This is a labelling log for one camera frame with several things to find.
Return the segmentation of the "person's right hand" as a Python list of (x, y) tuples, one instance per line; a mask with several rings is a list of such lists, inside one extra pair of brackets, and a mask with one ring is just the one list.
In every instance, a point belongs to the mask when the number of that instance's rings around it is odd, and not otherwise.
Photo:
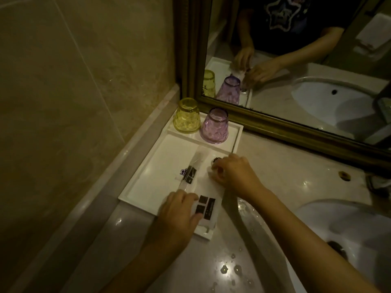
[(247, 202), (254, 202), (265, 189), (246, 157), (235, 154), (226, 166), (226, 175), (229, 175), (232, 184), (226, 189)]

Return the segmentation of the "person's left hand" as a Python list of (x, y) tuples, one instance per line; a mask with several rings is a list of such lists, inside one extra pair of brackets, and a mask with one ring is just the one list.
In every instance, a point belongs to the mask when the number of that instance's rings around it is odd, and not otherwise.
[(188, 229), (195, 193), (170, 192), (152, 225), (153, 241), (162, 249), (180, 253), (189, 244), (195, 230)]

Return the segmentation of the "white packet with black squares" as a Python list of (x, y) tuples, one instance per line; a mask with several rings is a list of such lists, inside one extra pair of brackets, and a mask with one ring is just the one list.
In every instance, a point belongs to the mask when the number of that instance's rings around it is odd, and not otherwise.
[(191, 215), (202, 214), (198, 226), (214, 229), (221, 209), (224, 188), (209, 176), (197, 180), (195, 193), (198, 200), (193, 203)]

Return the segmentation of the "person's left forearm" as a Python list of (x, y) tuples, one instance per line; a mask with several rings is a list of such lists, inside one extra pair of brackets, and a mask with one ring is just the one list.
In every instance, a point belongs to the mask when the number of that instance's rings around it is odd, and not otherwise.
[(146, 241), (136, 257), (99, 293), (145, 293), (188, 244), (188, 238), (177, 236)]

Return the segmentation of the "person's right forearm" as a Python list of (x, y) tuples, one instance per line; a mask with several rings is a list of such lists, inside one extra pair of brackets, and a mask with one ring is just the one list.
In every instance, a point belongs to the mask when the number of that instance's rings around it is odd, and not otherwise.
[(238, 195), (261, 215), (307, 293), (380, 293), (260, 183)]

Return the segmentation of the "clear packet with black label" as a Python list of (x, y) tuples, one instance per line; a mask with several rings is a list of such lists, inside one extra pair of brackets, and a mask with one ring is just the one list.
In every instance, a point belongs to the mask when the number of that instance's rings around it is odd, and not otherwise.
[(198, 172), (208, 156), (208, 149), (197, 149), (193, 155), (187, 169), (182, 172), (182, 180), (179, 183), (178, 190), (182, 190), (187, 193), (195, 191)]

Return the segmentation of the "purple plastic cup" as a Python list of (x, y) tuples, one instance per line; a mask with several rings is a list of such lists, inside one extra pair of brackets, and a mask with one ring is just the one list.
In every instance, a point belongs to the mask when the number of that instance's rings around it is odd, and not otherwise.
[(211, 144), (221, 144), (228, 138), (228, 112), (223, 108), (212, 108), (200, 129), (201, 138)]

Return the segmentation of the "white rectangular tray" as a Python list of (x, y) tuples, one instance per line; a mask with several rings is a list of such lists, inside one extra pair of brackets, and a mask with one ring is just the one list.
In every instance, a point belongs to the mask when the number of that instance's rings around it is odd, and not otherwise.
[[(199, 132), (184, 134), (173, 126), (175, 112), (164, 126), (158, 140), (142, 161), (119, 199), (145, 212), (157, 215), (170, 192), (178, 189), (179, 183), (197, 149), (207, 148), (208, 156), (202, 164), (197, 180), (208, 175), (211, 162), (216, 157), (236, 153), (243, 131), (243, 125), (228, 122), (228, 138), (221, 144), (204, 141)], [(214, 229), (197, 226), (195, 234), (211, 240)]]

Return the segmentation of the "yellow plastic cup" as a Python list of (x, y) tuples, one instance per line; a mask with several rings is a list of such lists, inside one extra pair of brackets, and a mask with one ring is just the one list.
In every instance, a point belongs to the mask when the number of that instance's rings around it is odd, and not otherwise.
[(198, 103), (193, 98), (183, 98), (178, 103), (173, 126), (180, 133), (191, 134), (201, 127)]

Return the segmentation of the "gold framed mirror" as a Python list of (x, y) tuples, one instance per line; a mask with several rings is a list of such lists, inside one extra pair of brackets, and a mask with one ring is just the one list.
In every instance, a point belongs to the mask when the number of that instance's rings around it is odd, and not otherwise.
[(229, 120), (251, 132), (320, 153), (379, 176), (391, 177), (391, 150), (202, 96), (211, 8), (212, 0), (173, 0), (176, 75), (181, 98), (196, 100), (203, 113), (215, 107), (223, 108), (228, 112)]

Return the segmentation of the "dark sink drain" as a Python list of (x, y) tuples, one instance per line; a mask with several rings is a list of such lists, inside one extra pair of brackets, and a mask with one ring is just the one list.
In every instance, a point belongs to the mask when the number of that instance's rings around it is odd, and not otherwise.
[(347, 252), (345, 249), (336, 241), (327, 241), (328, 246), (330, 246), (334, 251), (336, 251), (342, 258), (346, 261), (349, 261)]

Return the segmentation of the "white sink basin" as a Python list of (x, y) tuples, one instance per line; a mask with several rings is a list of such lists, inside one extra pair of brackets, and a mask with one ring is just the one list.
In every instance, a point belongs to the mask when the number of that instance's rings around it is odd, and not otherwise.
[(310, 202), (295, 214), (323, 241), (338, 242), (348, 262), (382, 293), (391, 293), (391, 217), (333, 199)]

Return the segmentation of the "metal faucet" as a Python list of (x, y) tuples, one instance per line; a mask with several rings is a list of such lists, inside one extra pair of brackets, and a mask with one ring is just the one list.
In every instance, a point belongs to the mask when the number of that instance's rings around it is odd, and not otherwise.
[(366, 186), (371, 193), (382, 198), (391, 197), (391, 178), (366, 175)]

